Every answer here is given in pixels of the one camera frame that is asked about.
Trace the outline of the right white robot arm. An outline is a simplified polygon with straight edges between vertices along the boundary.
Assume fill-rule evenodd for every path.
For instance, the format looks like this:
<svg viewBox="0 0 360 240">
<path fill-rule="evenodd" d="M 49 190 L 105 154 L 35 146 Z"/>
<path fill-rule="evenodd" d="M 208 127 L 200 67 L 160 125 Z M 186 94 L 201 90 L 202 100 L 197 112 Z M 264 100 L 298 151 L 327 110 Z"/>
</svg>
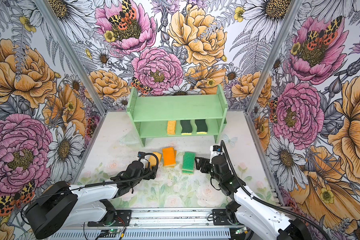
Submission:
<svg viewBox="0 0 360 240">
<path fill-rule="evenodd" d="M 218 181 L 219 188 L 232 201 L 223 214 L 213 214 L 224 224 L 244 225 L 263 240 L 310 240 L 311 234 L 304 222 L 292 220 L 283 212 L 255 200 L 255 193 L 230 170 L 226 156 L 218 155 L 212 160 L 195 158 L 196 169 L 210 174 Z"/>
</svg>

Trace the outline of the yellow cellulose sponge front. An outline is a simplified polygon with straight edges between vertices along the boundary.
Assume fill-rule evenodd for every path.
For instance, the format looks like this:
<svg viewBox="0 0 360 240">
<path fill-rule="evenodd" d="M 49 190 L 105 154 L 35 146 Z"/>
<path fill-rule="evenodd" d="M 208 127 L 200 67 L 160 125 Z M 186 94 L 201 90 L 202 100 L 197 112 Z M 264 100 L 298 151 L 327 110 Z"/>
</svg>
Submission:
<svg viewBox="0 0 360 240">
<path fill-rule="evenodd" d="M 176 125 L 177 125 L 177 121 L 168 121 L 168 124 L 167 124 L 167 134 L 168 135 L 176 134 Z"/>
</svg>

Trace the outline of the dark green scrub sponge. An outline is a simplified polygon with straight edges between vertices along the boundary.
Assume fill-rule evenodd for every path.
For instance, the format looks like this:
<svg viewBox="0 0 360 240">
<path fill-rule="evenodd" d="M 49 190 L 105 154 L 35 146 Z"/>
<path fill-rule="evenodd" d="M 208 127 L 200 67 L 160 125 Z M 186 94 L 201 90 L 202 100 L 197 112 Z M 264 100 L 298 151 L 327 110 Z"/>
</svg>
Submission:
<svg viewBox="0 0 360 240">
<path fill-rule="evenodd" d="M 193 132 L 193 127 L 190 120 L 181 120 L 181 135 L 191 135 Z"/>
<path fill-rule="evenodd" d="M 195 120 L 195 124 L 197 127 L 197 134 L 207 134 L 208 133 L 208 126 L 205 119 Z"/>
</svg>

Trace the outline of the yellow cellulose sponge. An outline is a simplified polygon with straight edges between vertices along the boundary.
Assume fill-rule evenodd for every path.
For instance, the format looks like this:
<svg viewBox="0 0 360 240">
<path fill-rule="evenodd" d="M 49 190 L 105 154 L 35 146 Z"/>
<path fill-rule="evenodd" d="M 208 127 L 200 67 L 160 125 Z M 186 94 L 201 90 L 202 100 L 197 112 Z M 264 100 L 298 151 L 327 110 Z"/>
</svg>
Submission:
<svg viewBox="0 0 360 240">
<path fill-rule="evenodd" d="M 153 152 L 153 156 L 149 157 L 149 163 L 150 163 L 150 167 L 153 168 L 155 167 L 157 164 L 160 163 L 162 159 L 162 154 L 159 152 Z"/>
<path fill-rule="evenodd" d="M 168 124 L 167 124 L 167 134 L 168 135 L 176 134 L 176 125 L 177 125 L 177 121 L 168 121 Z"/>
</svg>

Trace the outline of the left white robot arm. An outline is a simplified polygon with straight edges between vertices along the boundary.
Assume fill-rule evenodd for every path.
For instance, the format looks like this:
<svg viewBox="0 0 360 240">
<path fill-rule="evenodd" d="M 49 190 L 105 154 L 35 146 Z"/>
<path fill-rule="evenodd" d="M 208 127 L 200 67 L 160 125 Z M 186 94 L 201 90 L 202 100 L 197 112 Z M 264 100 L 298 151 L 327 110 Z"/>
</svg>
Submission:
<svg viewBox="0 0 360 240">
<path fill-rule="evenodd" d="M 60 228 L 90 223 L 100 226 L 126 225 L 111 200 L 133 192 L 141 180 L 156 177 L 158 166 L 137 160 L 108 181 L 88 185 L 70 185 L 60 181 L 34 200 L 25 210 L 36 239 L 52 236 Z"/>
</svg>

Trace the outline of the light green scrub sponge top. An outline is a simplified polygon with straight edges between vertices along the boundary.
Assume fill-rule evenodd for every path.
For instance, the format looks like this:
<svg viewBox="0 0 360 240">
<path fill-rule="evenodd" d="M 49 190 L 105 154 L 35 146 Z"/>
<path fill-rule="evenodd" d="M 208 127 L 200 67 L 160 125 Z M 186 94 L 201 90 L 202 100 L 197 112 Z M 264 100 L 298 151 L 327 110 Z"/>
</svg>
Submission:
<svg viewBox="0 0 360 240">
<path fill-rule="evenodd" d="M 188 170 L 194 172 L 195 167 L 195 153 L 184 152 L 182 170 Z"/>
</svg>

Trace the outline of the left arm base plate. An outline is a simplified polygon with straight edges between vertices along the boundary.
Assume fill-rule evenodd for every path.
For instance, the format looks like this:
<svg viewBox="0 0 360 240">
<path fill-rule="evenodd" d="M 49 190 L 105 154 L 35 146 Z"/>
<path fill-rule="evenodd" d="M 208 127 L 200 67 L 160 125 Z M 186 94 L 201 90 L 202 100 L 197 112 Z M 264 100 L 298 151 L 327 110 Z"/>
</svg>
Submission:
<svg viewBox="0 0 360 240">
<path fill-rule="evenodd" d="M 128 227 L 130 225 L 132 210 L 108 211 L 98 222 L 88 222 L 88 227 Z"/>
</svg>

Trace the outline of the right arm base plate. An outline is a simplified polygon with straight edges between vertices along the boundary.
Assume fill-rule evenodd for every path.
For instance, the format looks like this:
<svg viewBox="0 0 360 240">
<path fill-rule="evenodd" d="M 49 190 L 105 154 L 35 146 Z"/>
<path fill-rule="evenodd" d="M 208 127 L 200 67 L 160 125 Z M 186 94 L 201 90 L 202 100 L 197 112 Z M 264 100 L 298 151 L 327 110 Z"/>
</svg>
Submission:
<svg viewBox="0 0 360 240">
<path fill-rule="evenodd" d="M 212 222 L 214 226 L 233 226 L 237 223 L 227 214 L 226 209 L 212 209 Z"/>
</svg>

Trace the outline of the yellow cellulose sponge back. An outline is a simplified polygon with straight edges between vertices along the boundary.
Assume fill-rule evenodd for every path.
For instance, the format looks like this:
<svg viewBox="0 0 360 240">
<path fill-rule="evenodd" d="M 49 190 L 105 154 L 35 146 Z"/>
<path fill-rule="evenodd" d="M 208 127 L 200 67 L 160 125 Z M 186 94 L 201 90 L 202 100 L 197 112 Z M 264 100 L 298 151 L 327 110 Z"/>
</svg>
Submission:
<svg viewBox="0 0 360 240">
<path fill-rule="evenodd" d="M 150 163 L 150 167 L 153 168 L 155 167 L 157 164 L 160 163 L 162 159 L 162 154 L 159 152 L 153 152 L 153 156 L 149 157 L 149 163 Z"/>
</svg>

